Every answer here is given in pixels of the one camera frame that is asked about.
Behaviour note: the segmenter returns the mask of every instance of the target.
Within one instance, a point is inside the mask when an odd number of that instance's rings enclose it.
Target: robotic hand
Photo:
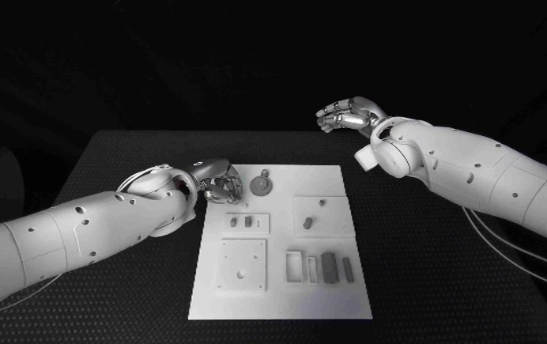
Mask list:
[[[547,166],[495,140],[422,120],[389,117],[354,97],[317,112],[321,130],[357,129],[370,144],[356,153],[396,178],[412,176],[459,206],[503,217],[547,236]]]
[[[195,218],[199,191],[239,204],[243,183],[226,159],[184,170],[163,164],[118,188],[0,223],[0,300],[43,279],[85,267],[164,236]]]

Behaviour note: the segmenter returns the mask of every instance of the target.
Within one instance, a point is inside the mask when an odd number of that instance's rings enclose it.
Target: black tablecloth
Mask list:
[[[364,172],[353,155],[366,144],[350,130],[102,131],[56,204],[115,190],[154,164],[182,168],[225,157],[235,164],[341,165],[372,321],[187,320],[206,215],[202,197],[197,218],[176,233],[148,238],[66,273],[0,312],[0,341],[547,342],[547,305],[529,275],[480,239],[462,209],[416,179],[398,180],[380,168]]]

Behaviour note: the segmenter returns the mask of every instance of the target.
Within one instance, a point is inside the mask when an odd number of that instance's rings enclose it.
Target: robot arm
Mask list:
[[[195,218],[197,193],[238,204],[243,186],[226,159],[184,170],[156,166],[120,192],[75,199],[0,224],[0,300],[43,279],[120,253]]]
[[[347,106],[346,110],[334,104]],[[356,153],[366,171],[380,165],[396,178],[421,179],[459,206],[547,236],[547,166],[484,136],[433,127],[422,120],[382,117],[374,103],[374,120],[351,99],[334,104],[317,112],[327,133],[338,127],[372,129],[370,144]],[[344,119],[353,114],[363,120],[360,127]]]

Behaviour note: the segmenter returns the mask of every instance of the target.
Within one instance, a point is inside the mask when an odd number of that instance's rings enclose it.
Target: black table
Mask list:
[[[187,321],[202,197],[197,218],[176,233],[66,273],[0,312],[0,342],[547,342],[547,304],[529,275],[416,179],[364,172],[353,155],[366,144],[350,130],[102,131],[56,204],[115,190],[154,164],[182,168],[225,157],[235,164],[341,165],[374,320]]]

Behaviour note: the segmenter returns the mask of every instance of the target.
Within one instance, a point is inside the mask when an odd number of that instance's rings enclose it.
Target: round object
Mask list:
[[[271,180],[265,176],[256,176],[251,181],[251,192],[256,196],[267,196],[271,193]]]

